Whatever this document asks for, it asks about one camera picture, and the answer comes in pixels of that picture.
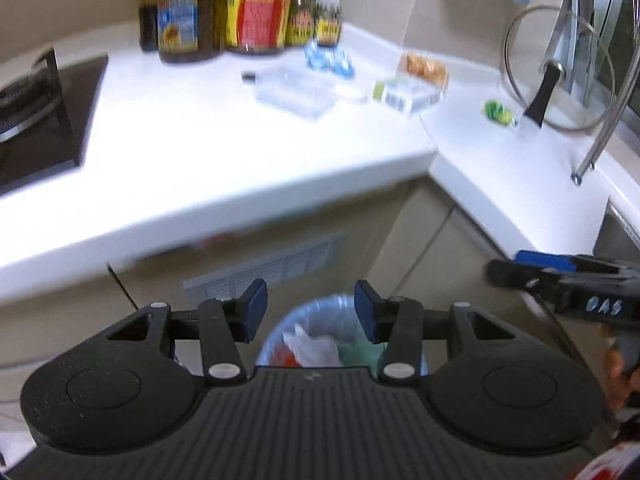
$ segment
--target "dark brown jar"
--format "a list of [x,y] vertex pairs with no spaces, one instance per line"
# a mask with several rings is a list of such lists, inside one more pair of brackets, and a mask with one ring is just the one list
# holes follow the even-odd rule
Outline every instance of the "dark brown jar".
[[158,51],[167,63],[201,61],[222,52],[220,0],[158,0]]

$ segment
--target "blue plastic wrapper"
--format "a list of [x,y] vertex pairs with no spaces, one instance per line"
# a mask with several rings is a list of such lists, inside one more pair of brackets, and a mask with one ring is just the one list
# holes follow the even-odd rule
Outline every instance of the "blue plastic wrapper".
[[[327,298],[309,301],[289,312],[266,339],[255,362],[256,366],[269,366],[272,356],[283,349],[285,332],[294,333],[295,325],[300,325],[311,337],[332,336],[337,343],[357,343],[367,337],[360,326],[360,320],[353,306],[353,296],[334,294]],[[424,356],[420,362],[420,375],[427,375]]]

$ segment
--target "small jar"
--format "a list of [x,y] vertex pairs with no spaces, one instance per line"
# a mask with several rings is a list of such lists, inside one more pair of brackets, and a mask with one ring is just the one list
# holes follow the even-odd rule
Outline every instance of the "small jar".
[[340,7],[318,6],[316,41],[319,46],[334,47],[340,40],[342,13]]
[[291,0],[287,24],[287,46],[304,46],[314,36],[317,0]]

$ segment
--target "kitchen counter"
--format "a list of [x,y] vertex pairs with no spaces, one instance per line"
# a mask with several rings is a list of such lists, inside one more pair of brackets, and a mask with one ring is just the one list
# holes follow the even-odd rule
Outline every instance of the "kitchen counter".
[[[344,44],[363,89],[398,62],[396,46],[354,27]],[[486,67],[445,58],[449,92],[422,118],[338,102],[309,122],[257,103],[241,81],[244,70],[302,66],[299,51],[165,66],[140,52],[135,23],[56,44],[61,66],[104,51],[84,165],[0,197],[2,301],[427,174],[505,254],[591,252],[610,198],[640,226],[640,189],[607,153],[582,187],[572,184],[589,137],[528,136],[482,117],[488,98],[522,110]],[[35,57],[0,65],[0,82]]]

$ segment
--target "ventilation grille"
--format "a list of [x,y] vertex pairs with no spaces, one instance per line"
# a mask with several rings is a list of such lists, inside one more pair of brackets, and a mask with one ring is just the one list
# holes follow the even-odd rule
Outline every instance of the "ventilation grille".
[[193,306],[214,298],[237,298],[256,278],[269,287],[292,282],[324,269],[337,257],[344,233],[328,235],[295,247],[266,254],[235,267],[187,280],[183,287]]

